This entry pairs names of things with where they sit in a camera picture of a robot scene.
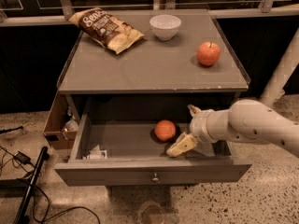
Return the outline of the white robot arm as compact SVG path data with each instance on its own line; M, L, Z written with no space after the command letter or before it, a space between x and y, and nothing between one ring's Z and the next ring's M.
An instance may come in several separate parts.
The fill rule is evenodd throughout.
M241 99L230 108L214 111L188 108L190 131L182 133L167 155L177 157L189 150L202 154L218 141L275 144L299 157L299 123L282 117L271 108L283 94L283 87L299 64L299 30L295 33L259 100Z

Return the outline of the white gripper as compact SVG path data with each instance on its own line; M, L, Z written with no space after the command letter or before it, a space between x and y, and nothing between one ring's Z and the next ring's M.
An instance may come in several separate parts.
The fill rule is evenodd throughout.
M208 132L207 121L209 115L213 112L212 109L201 110L195 105L187 105L192 120L190 123L190 132L181 133L176 142L166 151L170 157L177 157L197 146L199 143L215 143L216 140Z

